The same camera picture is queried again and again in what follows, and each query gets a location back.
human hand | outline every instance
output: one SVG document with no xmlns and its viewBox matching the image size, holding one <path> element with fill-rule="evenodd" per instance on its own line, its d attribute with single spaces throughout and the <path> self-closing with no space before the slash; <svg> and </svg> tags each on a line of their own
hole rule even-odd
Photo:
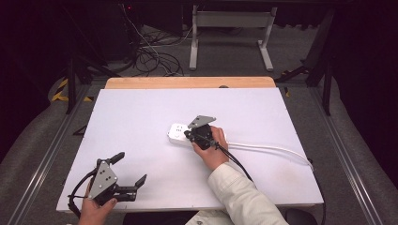
<svg viewBox="0 0 398 225">
<path fill-rule="evenodd" d="M 90 192 L 90 184 L 87 186 L 85 196 Z M 117 199 L 113 198 L 99 206 L 94 200 L 84 198 L 82 203 L 82 212 L 78 225 L 102 225 L 112 209 L 117 204 Z"/>
<path fill-rule="evenodd" d="M 218 142 L 223 148 L 228 150 L 228 144 L 226 143 L 222 128 L 211 126 L 211 132 L 213 133 L 213 139 Z M 193 150 L 202 158 L 205 164 L 210 170 L 214 171 L 224 162 L 229 161 L 228 156 L 225 153 L 217 149 L 216 146 L 211 146 L 207 150 L 202 150 L 195 142 L 192 143 Z"/>
</svg>

metal rail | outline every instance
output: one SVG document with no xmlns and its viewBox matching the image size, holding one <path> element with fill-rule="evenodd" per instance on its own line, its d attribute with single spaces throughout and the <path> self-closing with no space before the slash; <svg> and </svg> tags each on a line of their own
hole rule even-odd
<svg viewBox="0 0 398 225">
<path fill-rule="evenodd" d="M 337 157 L 340 159 L 342 166 L 344 168 L 345 174 L 348 178 L 349 183 L 351 184 L 352 189 L 354 190 L 355 195 L 360 203 L 360 207 L 363 210 L 363 214 L 366 216 L 369 224 L 381 225 L 383 224 L 380 216 L 375 209 L 375 206 L 371 200 L 371 197 L 366 190 L 365 185 L 360 178 L 360 175 L 357 172 L 357 169 L 354 163 L 351 160 L 351 157 L 348 155 L 348 152 L 344 146 L 342 139 L 337 132 L 337 129 L 330 118 L 330 116 L 326 116 L 322 107 L 322 102 L 320 101 L 322 98 L 319 92 L 315 87 L 309 88 L 311 96 L 314 99 L 314 102 L 322 115 L 322 118 L 329 130 L 329 134 L 332 137 L 332 142 L 334 145 L 334 150 L 336 151 Z"/>
<path fill-rule="evenodd" d="M 52 143 L 50 144 L 50 147 L 48 148 L 46 154 L 44 155 L 43 160 L 40 162 L 38 169 L 35 171 L 35 173 L 32 176 L 32 179 L 26 188 L 26 191 L 24 192 L 23 196 L 21 197 L 20 202 L 18 203 L 17 207 L 14 210 L 14 213 L 12 214 L 11 218 L 8 221 L 8 225 L 19 225 L 23 223 L 23 219 L 25 218 L 26 214 L 28 213 L 30 206 L 32 205 L 33 201 L 35 200 L 36 196 L 38 195 L 38 191 L 41 188 L 41 185 L 44 182 L 44 179 L 47 176 L 47 173 L 49 172 L 51 166 L 53 165 L 53 162 L 55 160 L 55 157 L 61 147 L 62 142 L 65 139 L 65 134 L 68 131 L 68 128 L 73 121 L 73 118 L 80 106 L 80 104 L 83 102 L 84 97 L 86 96 L 87 92 L 89 89 L 89 85 L 83 85 L 80 88 L 79 94 L 78 94 L 78 101 L 73 108 L 73 110 L 70 112 L 70 114 L 66 114 L 61 126 L 57 130 Z"/>
</svg>

white sleeve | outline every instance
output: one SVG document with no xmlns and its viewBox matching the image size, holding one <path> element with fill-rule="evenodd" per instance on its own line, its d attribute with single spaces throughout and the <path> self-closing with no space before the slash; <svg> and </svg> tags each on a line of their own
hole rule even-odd
<svg viewBox="0 0 398 225">
<path fill-rule="evenodd" d="M 275 204 L 229 162 L 210 175 L 208 184 L 234 224 L 287 224 Z"/>
</svg>

white board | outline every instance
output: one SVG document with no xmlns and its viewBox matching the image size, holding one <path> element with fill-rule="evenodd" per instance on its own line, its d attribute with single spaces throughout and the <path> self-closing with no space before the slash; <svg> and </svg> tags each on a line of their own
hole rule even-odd
<svg viewBox="0 0 398 225">
<path fill-rule="evenodd" d="M 147 174 L 135 202 L 115 211 L 223 208 L 207 185 L 210 170 L 191 147 L 172 144 L 173 123 L 214 116 L 231 143 L 284 147 L 305 156 L 278 88 L 104 89 L 70 169 L 56 210 L 68 211 L 68 195 L 98 158 L 125 152 L 111 166 L 120 186 Z M 322 203 L 311 168 L 292 154 L 261 150 L 230 152 L 245 166 L 257 188 L 275 204 Z M 84 195 L 86 183 L 77 195 Z M 75 199 L 80 208 L 81 200 Z"/>
</svg>

electrical outlet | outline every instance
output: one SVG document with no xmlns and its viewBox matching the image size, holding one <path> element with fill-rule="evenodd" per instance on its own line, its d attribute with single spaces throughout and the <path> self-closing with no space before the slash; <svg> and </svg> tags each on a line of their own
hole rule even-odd
<svg viewBox="0 0 398 225">
<path fill-rule="evenodd" d="M 183 124 L 172 124 L 167 136 L 170 143 L 181 144 L 185 146 L 192 146 L 189 139 L 184 134 L 184 131 L 190 130 L 188 126 Z"/>
</svg>

